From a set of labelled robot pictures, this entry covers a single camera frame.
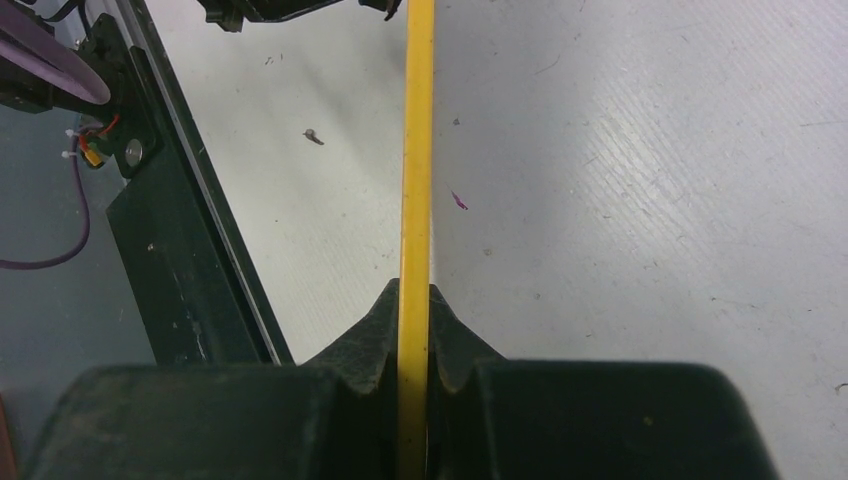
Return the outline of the yellow framed whiteboard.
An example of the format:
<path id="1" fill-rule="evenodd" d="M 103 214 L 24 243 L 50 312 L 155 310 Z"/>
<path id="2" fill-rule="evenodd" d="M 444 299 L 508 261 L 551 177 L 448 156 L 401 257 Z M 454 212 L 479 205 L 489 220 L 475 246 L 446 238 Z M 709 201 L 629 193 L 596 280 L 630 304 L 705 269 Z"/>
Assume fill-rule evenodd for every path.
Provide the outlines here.
<path id="1" fill-rule="evenodd" d="M 405 119 L 397 336 L 397 477 L 427 465 L 434 1 L 407 7 Z"/>

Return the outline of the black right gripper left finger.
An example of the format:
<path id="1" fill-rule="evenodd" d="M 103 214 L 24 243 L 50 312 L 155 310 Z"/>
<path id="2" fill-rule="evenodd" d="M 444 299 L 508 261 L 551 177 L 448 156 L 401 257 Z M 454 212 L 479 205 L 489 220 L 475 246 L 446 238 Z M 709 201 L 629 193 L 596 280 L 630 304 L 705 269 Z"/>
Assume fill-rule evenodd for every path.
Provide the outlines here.
<path id="1" fill-rule="evenodd" d="M 79 377 L 30 479 L 392 479 L 397 280 L 301 365 L 119 366 Z"/>

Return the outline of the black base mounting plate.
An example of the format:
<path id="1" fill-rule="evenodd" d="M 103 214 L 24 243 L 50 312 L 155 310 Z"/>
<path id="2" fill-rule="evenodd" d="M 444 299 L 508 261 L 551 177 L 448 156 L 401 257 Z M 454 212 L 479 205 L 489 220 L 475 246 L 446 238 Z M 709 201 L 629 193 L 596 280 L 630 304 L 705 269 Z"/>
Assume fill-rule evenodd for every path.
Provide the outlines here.
<path id="1" fill-rule="evenodd" d="M 161 139 L 108 208 L 156 361 L 289 364 L 293 357 L 143 1 L 93 1 L 138 49 Z"/>

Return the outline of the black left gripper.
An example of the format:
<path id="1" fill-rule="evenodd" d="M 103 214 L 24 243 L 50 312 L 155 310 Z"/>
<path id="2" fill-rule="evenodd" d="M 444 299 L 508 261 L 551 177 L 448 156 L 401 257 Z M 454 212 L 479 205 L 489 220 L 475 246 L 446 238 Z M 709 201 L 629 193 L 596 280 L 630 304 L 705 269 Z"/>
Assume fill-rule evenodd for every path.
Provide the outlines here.
<path id="1" fill-rule="evenodd" d="M 282 23 L 327 6 L 339 0 L 199 0 L 207 23 L 218 25 L 225 32 L 241 32 L 245 22 Z M 402 0 L 358 0 L 360 6 L 385 14 L 389 21 L 398 11 Z"/>

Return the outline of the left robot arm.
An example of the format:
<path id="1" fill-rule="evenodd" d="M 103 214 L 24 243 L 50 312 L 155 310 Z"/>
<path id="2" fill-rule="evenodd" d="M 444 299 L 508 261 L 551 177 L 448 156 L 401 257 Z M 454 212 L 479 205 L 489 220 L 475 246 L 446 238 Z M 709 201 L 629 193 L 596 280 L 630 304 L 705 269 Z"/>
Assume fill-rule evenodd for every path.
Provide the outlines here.
<path id="1" fill-rule="evenodd" d="M 144 2 L 116 1 L 94 22 L 82 16 L 84 36 L 74 48 L 56 39 L 54 26 L 73 10 L 85 13 L 85 2 L 68 1 L 51 17 L 33 6 L 1 4 L 3 105 L 32 114 L 62 109 L 131 127 L 163 112 L 147 52 L 131 41 L 131 30 L 153 29 Z"/>

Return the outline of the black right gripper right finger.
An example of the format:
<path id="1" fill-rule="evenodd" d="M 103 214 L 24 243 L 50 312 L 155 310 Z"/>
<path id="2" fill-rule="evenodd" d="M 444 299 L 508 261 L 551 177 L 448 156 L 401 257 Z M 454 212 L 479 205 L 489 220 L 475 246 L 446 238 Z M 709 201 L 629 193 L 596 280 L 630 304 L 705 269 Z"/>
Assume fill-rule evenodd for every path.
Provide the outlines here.
<path id="1" fill-rule="evenodd" d="M 736 387 L 699 364 L 507 359 L 430 291 L 431 467 L 444 479 L 774 479 Z"/>

